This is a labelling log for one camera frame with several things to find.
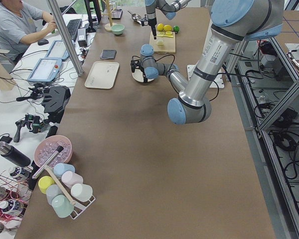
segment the lime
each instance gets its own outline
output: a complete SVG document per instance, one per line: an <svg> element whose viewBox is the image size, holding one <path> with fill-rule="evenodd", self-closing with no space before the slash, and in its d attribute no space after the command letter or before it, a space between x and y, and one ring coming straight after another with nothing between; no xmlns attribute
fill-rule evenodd
<svg viewBox="0 0 299 239"><path fill-rule="evenodd" d="M179 32L179 26L174 26L173 31L177 34Z"/></svg>
<svg viewBox="0 0 299 239"><path fill-rule="evenodd" d="M173 28L171 27L171 25L165 25L164 26L164 31L172 31Z"/></svg>
<svg viewBox="0 0 299 239"><path fill-rule="evenodd" d="M160 23L157 25L157 30L158 31L163 31L164 30L164 24L163 23Z"/></svg>

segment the gray t-shirt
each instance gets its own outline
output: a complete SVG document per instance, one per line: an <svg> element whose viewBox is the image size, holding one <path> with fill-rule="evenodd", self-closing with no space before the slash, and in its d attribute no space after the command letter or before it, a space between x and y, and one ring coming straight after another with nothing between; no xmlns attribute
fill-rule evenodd
<svg viewBox="0 0 299 239"><path fill-rule="evenodd" d="M20 40L24 36L36 32L33 20L42 19L43 15L42 10L25 2L23 2L20 12L22 17L15 15L0 3L0 49L10 50L7 56L11 60L27 50L29 46L21 43Z"/></svg>

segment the computer mouse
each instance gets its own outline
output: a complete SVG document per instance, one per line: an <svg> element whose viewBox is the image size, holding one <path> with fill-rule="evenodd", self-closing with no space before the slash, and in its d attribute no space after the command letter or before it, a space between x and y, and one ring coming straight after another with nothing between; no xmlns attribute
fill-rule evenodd
<svg viewBox="0 0 299 239"><path fill-rule="evenodd" d="M47 40L47 39L40 39L40 40L38 40L38 45L39 46L42 46L42 45L45 45L45 44L48 44L49 43L49 41Z"/></svg>

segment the tablet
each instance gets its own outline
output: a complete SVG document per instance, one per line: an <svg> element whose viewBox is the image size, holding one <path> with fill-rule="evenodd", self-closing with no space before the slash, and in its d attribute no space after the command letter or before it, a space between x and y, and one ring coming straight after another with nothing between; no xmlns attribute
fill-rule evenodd
<svg viewBox="0 0 299 239"><path fill-rule="evenodd" d="M69 57L69 53L62 40L54 40L45 57L61 58L62 61L65 61Z"/></svg>
<svg viewBox="0 0 299 239"><path fill-rule="evenodd" d="M40 58L29 75L28 81L51 82L59 73L61 66L61 58Z"/></svg>

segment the yellow cup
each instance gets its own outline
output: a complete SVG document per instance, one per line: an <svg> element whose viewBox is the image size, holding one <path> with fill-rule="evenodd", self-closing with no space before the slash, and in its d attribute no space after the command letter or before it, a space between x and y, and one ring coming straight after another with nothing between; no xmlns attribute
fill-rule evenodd
<svg viewBox="0 0 299 239"><path fill-rule="evenodd" d="M41 193L46 194L46 190L48 189L48 187L50 187L52 184L55 184L53 178L51 178L50 176L44 176L42 178L40 178L39 180L39 189L41 191Z"/></svg>

